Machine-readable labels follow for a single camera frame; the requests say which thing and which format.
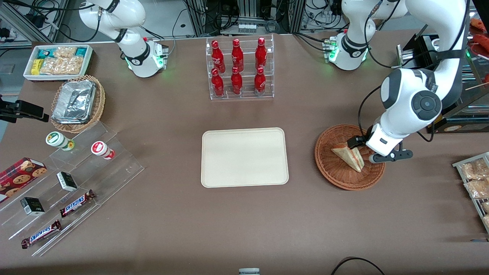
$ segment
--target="red bottle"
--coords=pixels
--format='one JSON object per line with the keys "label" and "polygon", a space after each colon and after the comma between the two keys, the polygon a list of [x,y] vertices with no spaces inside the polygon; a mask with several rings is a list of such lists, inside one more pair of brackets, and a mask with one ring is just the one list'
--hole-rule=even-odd
{"label": "red bottle", "polygon": [[265,38],[258,38],[258,47],[255,52],[255,67],[265,67],[267,65],[267,48],[265,48]]}
{"label": "red bottle", "polygon": [[219,72],[217,71],[216,68],[212,68],[212,88],[214,89],[214,93],[216,94],[217,97],[223,97],[224,96],[224,82],[222,81],[221,76],[219,76]]}
{"label": "red bottle", "polygon": [[231,83],[233,84],[233,93],[240,95],[243,91],[243,78],[240,75],[240,70],[237,66],[233,67],[233,75],[231,76]]}
{"label": "red bottle", "polygon": [[233,66],[238,67],[238,70],[241,72],[245,69],[245,59],[243,57],[243,50],[240,47],[240,40],[233,39],[233,52],[231,53],[231,57],[233,58]]}
{"label": "red bottle", "polygon": [[267,78],[263,75],[263,67],[256,70],[255,75],[255,95],[262,96],[265,93],[265,81]]}
{"label": "red bottle", "polygon": [[212,63],[214,63],[214,68],[218,69],[220,73],[226,71],[226,66],[224,65],[224,55],[221,49],[219,49],[219,43],[213,40],[212,43]]}

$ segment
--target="wicker basket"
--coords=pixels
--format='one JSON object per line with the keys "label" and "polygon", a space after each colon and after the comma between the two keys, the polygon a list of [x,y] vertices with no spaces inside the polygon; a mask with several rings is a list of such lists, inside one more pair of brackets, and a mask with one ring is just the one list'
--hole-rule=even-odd
{"label": "wicker basket", "polygon": [[316,142],[314,156],[321,174],[332,184],[346,190],[364,190],[376,184],[385,170],[385,163],[373,164],[369,156],[374,152],[368,147],[359,147],[365,162],[361,173],[353,170],[346,162],[331,151],[331,148],[346,142],[353,136],[359,136],[360,128],[354,125],[340,124],[324,131]]}
{"label": "wicker basket", "polygon": [[[76,82],[76,81],[83,81],[83,80],[90,80],[97,85],[97,91],[95,92],[95,99],[93,102],[92,116],[90,121],[85,124],[61,124],[51,120],[51,122],[53,123],[54,127],[56,127],[56,129],[64,132],[77,134],[100,120],[100,117],[102,116],[102,112],[104,111],[104,104],[105,104],[104,87],[102,87],[100,82],[95,77],[90,75],[84,75],[82,77],[73,78],[68,80],[68,82]],[[54,107],[56,107],[56,103],[58,102],[58,97],[60,95],[60,91],[63,85],[61,85],[61,87],[58,89],[58,92],[54,96],[53,103],[51,104],[52,112],[54,111]]]}

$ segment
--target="table surface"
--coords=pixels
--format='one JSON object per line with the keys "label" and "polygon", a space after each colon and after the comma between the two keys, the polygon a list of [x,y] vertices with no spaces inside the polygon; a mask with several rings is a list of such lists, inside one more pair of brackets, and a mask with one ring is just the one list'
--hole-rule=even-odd
{"label": "table surface", "polygon": [[[378,32],[374,55],[392,63],[395,46],[415,31]],[[417,135],[413,159],[388,163],[364,191],[327,182],[314,162],[328,127],[356,124],[361,100],[390,72],[370,58],[355,71],[324,63],[292,35],[275,35],[275,98],[211,102],[205,39],[177,41],[168,69],[137,78],[116,44],[93,44],[89,73],[105,88],[102,121],[146,169],[42,257],[30,257],[0,229],[0,274],[329,274],[347,256],[365,257],[386,274],[487,274],[484,227],[451,164],[488,151],[487,134]],[[50,106],[59,83],[26,81],[20,99]],[[367,125],[383,112],[367,101]],[[280,127],[289,182],[204,188],[201,137],[208,130]],[[20,119],[0,143],[0,170],[22,157],[43,160],[51,123]],[[348,263],[337,274],[375,274]]]}

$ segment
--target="bottle cap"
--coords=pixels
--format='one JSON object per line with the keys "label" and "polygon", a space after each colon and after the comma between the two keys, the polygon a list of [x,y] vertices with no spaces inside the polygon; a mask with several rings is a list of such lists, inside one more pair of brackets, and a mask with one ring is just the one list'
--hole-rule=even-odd
{"label": "bottle cap", "polygon": [[105,155],[108,151],[107,144],[103,141],[97,141],[92,145],[92,153],[96,154],[97,156],[102,156]]}
{"label": "bottle cap", "polygon": [[48,145],[58,147],[65,142],[65,136],[60,132],[51,132],[46,136],[46,143]]}

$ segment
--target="cookie box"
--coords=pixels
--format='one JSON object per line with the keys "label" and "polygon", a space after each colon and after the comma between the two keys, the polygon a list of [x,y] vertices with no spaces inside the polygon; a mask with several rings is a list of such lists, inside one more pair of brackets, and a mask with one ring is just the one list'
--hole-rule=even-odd
{"label": "cookie box", "polygon": [[0,173],[0,203],[47,171],[44,163],[22,158]]}

